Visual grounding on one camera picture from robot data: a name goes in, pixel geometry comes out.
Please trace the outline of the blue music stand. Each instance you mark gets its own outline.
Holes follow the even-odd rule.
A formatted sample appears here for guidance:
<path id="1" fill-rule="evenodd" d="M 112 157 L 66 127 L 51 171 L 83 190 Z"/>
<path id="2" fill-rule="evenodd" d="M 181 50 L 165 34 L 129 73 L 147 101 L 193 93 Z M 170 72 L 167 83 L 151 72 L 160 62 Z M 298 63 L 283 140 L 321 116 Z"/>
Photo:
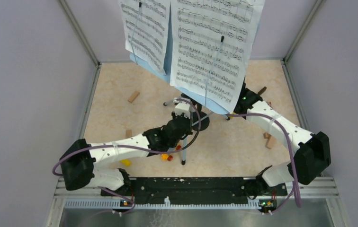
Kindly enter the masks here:
<path id="1" fill-rule="evenodd" d="M 164 70 L 167 73 L 166 75 L 163 74 L 159 74 L 157 72 L 155 72 L 154 70 L 152 70 L 149 65 L 144 62 L 144 61 L 140 61 L 139 64 L 141 67 L 147 69 L 148 71 L 150 71 L 151 73 L 155 74 L 157 77 L 169 82 L 170 81 L 170 70 L 171 70 L 171 59 L 172 59 L 172 29 L 171 29 L 171 15 L 169 16 L 169 29 L 168 29 L 168 41 L 167 41 L 167 53 L 165 56 L 165 63 L 164 63 Z M 130 59 L 132 61 L 134 61 L 133 55 L 130 54 Z M 187 90 L 185 90 L 184 92 L 185 95 L 189 96 L 190 98 L 196 97 L 198 99 L 201 99 L 199 95 L 191 93 Z M 243 84 L 243 88 L 241 90 L 240 96 L 238 98 L 238 102 L 237 105 L 235 107 L 235 113 L 236 114 L 224 114 L 226 120 L 230 120 L 230 116 L 234 116 L 234 117 L 242 117 L 246 120 L 246 112 L 248 109 L 252 108 L 252 105 L 255 104 L 258 101 L 263 101 L 262 97 L 257 95 L 256 93 L 254 93 L 253 91 L 249 90 L 248 88 L 246 88 L 246 84 Z M 169 105 L 170 103 L 173 103 L 173 99 L 166 101 L 163 103 L 164 106 Z M 179 140 L 179 141 L 170 141 L 169 143 L 163 144 L 163 142 L 168 142 L 168 138 L 166 135 L 166 126 L 163 126 L 163 128 L 157 128 L 161 134 L 161 136 L 159 136 L 159 134 L 153 134 L 148 136 L 148 139 L 152 139 L 152 145 L 154 145 L 153 148 L 157 148 L 157 149 L 162 149 L 161 151 L 159 151 L 159 153 L 149 153 L 149 157 L 156 155 L 156 154 L 173 154 L 173 153 L 177 153 L 177 152 L 182 152 L 182 160 L 181 160 L 181 164 L 185 165 L 186 164 L 186 149 L 188 147 L 190 147 L 195 140 L 197 139 L 201 128 L 201 121 L 202 118 L 200 118 L 199 112 L 197 111 L 197 108 L 192 104 L 192 102 L 190 103 L 191 107 L 193 108 L 192 112 L 195 111 L 197 116 L 199 117 L 198 120 L 198 129 L 195 131 L 195 136 L 193 137 L 193 139 L 187 143 L 187 137 L 184 140 Z M 157 129 L 152 129 L 152 130 L 148 130 L 150 132 L 157 132 Z M 161 141 L 157 141 L 156 138 L 161 138 L 163 140 Z M 174 148 L 176 147 L 179 142 L 182 141 L 184 143 L 184 146 L 182 147 L 181 150 L 177 150 L 177 151 L 169 151 L 170 148 Z"/>

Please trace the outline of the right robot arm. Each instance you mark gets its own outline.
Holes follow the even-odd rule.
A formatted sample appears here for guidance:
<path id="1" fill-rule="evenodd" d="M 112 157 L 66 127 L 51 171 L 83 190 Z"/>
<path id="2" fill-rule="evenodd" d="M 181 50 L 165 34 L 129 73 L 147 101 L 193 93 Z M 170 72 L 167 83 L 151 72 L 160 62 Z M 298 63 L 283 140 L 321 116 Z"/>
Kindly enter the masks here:
<path id="1" fill-rule="evenodd" d="M 260 194 L 268 195 L 282 183 L 308 185 L 331 164 L 330 140 L 325 133 L 297 126 L 250 89 L 242 87 L 234 112 L 261 127 L 290 154 L 288 162 L 268 167 L 259 174 L 256 189 Z"/>

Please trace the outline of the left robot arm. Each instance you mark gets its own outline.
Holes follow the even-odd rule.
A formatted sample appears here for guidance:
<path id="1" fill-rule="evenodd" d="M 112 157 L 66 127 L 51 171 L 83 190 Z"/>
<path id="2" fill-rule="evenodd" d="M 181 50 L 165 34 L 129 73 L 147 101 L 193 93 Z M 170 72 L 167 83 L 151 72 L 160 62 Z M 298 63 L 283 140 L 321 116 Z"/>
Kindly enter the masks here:
<path id="1" fill-rule="evenodd" d="M 173 151 L 180 140 L 192 133 L 191 125 L 190 111 L 174 111 L 166 125 L 127 139 L 99 144 L 76 140 L 58 162 L 66 190 L 75 191 L 90 185 L 110 189 L 121 196 L 127 194 L 130 190 L 128 173 L 120 168 L 103 170 L 102 167 L 124 159 Z"/>

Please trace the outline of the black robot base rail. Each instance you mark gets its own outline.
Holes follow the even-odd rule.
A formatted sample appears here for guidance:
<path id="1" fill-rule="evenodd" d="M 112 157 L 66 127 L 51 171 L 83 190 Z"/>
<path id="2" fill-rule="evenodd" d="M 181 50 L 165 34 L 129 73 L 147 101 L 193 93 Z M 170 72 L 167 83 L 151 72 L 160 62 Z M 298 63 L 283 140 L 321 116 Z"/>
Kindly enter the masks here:
<path id="1" fill-rule="evenodd" d="M 137 177 L 117 193 L 137 205 L 246 204 L 259 196 L 286 196 L 286 185 L 268 187 L 254 177 Z"/>

